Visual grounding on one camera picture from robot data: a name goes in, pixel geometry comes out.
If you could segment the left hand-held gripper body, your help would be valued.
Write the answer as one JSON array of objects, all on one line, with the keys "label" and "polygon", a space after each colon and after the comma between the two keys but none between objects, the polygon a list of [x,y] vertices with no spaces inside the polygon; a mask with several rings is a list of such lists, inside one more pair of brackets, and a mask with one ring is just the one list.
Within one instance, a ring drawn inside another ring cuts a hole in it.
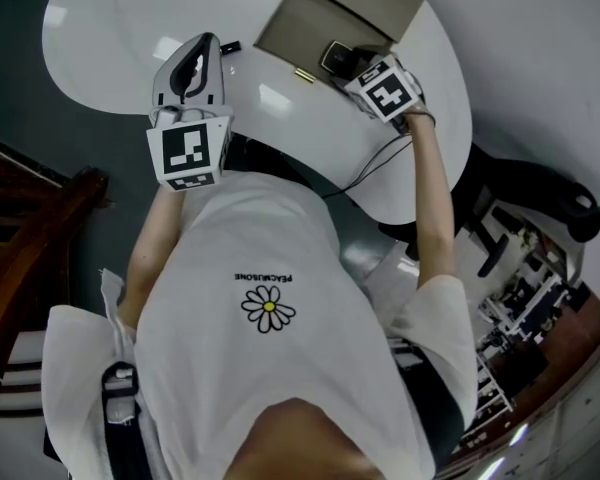
[{"label": "left hand-held gripper body", "polygon": [[[192,63],[204,57],[204,84],[185,96]],[[219,39],[206,32],[179,47],[153,81],[152,127],[146,131],[156,180],[174,192],[218,182],[231,140]]]}]

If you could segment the person's left hand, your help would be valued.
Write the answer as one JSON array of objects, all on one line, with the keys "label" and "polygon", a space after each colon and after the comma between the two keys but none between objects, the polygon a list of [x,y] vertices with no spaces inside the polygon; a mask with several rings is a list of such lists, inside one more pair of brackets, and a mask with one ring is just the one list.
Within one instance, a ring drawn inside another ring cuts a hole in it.
[{"label": "person's left hand", "polygon": [[187,98],[191,97],[196,91],[199,90],[199,87],[204,84],[204,57],[202,55],[199,55],[192,63],[192,68],[193,70],[191,72],[190,82],[185,90],[185,96]]}]

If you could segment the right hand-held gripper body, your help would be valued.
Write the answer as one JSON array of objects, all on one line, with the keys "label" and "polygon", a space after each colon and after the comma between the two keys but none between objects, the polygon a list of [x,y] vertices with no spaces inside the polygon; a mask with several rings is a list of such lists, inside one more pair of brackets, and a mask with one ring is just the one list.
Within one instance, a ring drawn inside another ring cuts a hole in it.
[{"label": "right hand-held gripper body", "polygon": [[354,48],[350,54],[350,79],[343,93],[359,110],[382,123],[402,114],[426,111],[417,79],[406,70],[394,52]]}]

